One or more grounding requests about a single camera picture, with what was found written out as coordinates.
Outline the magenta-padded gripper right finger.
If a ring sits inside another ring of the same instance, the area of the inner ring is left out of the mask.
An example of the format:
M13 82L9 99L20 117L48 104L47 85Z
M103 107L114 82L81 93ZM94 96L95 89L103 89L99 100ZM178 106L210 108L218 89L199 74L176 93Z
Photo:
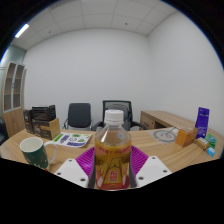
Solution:
M157 156L147 156L135 146L131 147L129 182L132 188L146 186L170 174Z

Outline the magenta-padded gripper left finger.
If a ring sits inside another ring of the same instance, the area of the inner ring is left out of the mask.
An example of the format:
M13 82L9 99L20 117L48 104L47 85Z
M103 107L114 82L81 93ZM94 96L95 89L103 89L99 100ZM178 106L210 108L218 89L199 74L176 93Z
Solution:
M94 149L88 149L76 159L67 159L55 175L78 186L93 188L95 185Z

